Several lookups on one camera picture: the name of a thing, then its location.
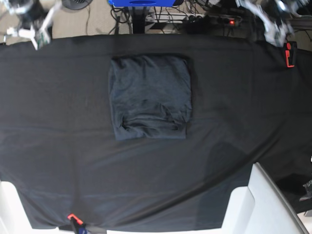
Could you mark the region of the dark grey T-shirt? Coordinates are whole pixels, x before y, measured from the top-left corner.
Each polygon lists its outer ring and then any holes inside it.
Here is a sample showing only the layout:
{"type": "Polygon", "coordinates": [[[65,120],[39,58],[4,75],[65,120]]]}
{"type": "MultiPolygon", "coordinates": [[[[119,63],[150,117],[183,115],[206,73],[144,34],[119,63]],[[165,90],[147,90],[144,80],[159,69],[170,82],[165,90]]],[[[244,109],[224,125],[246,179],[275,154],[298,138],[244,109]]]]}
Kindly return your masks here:
{"type": "Polygon", "coordinates": [[[185,58],[137,55],[111,60],[109,101],[116,140],[185,139],[192,115],[185,58]]]}

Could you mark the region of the red and black clamp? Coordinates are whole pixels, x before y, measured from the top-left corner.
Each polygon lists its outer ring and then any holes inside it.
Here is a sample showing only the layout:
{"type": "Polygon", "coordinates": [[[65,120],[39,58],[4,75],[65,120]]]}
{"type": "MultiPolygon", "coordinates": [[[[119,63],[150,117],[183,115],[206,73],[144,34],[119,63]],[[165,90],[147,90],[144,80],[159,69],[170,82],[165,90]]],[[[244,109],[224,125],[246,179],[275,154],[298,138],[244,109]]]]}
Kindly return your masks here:
{"type": "Polygon", "coordinates": [[[285,44],[285,60],[288,68],[295,67],[297,42],[289,41],[285,44]]]}

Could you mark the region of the black round base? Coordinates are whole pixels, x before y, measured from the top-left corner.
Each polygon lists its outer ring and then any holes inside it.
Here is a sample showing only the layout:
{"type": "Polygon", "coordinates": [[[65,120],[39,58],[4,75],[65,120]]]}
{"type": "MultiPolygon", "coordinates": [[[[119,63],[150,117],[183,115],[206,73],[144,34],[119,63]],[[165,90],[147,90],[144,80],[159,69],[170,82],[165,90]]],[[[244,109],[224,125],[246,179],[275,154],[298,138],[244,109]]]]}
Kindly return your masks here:
{"type": "Polygon", "coordinates": [[[62,0],[62,5],[69,10],[81,10],[90,5],[92,0],[62,0]]]}

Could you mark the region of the blue box on stand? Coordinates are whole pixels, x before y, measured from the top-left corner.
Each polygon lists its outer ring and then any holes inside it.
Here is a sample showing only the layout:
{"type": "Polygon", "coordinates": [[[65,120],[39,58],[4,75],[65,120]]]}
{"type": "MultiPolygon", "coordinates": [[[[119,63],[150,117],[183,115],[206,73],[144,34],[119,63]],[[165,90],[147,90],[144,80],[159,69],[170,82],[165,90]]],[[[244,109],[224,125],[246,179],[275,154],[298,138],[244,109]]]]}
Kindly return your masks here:
{"type": "Polygon", "coordinates": [[[115,7],[172,7],[175,0],[108,0],[115,7]]]}

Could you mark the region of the black monitor stand pole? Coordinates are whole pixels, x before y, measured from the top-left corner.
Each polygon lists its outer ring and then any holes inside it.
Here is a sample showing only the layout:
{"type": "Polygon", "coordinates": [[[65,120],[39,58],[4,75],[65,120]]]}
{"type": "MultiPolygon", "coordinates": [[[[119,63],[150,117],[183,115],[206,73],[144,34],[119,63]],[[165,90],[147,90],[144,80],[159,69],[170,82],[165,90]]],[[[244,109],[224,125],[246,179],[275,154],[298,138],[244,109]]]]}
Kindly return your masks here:
{"type": "Polygon", "coordinates": [[[132,7],[133,34],[145,33],[145,19],[148,10],[148,7],[132,7]]]}

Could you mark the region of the white power strip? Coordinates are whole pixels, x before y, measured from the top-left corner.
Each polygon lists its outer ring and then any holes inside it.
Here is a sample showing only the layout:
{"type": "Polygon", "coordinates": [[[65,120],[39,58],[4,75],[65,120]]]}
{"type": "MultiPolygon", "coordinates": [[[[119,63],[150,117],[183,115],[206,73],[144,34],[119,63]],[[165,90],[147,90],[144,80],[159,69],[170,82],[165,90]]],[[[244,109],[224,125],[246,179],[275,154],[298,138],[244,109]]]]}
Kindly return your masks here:
{"type": "Polygon", "coordinates": [[[184,23],[203,20],[212,25],[239,26],[242,17],[216,14],[183,14],[170,12],[151,12],[145,18],[147,23],[184,23]]]}

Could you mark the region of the black table cloth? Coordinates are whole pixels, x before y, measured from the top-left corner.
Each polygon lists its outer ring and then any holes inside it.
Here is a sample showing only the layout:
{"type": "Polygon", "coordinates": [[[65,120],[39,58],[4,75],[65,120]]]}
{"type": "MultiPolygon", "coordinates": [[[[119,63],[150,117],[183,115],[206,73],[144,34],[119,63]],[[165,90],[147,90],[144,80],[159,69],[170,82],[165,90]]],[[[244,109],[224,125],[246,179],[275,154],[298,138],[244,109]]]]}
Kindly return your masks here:
{"type": "Polygon", "coordinates": [[[36,51],[0,48],[0,176],[31,225],[75,214],[107,230],[219,228],[233,189],[259,162],[297,213],[291,193],[312,177],[312,54],[205,35],[64,38],[36,51]],[[111,60],[187,60],[193,115],[185,139],[117,141],[109,105],[111,60]]]}

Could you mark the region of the white chair left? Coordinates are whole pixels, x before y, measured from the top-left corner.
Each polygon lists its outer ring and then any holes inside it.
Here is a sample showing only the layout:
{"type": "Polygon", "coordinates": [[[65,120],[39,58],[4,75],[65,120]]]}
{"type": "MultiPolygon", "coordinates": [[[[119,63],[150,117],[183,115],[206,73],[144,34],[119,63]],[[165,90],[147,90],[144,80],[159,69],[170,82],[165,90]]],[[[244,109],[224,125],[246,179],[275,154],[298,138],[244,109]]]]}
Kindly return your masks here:
{"type": "Polygon", "coordinates": [[[59,234],[59,230],[33,229],[27,218],[15,186],[0,182],[0,233],[1,234],[59,234]]]}

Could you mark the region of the blue clamp at bottom edge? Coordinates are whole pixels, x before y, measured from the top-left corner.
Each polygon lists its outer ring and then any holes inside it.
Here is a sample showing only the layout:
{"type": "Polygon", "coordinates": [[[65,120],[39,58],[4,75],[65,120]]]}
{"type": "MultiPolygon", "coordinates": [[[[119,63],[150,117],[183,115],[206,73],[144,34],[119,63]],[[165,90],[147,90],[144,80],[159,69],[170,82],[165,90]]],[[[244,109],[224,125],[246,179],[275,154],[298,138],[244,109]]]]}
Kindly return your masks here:
{"type": "Polygon", "coordinates": [[[70,220],[71,227],[75,234],[88,234],[86,224],[76,217],[74,214],[69,214],[67,218],[70,220]]]}

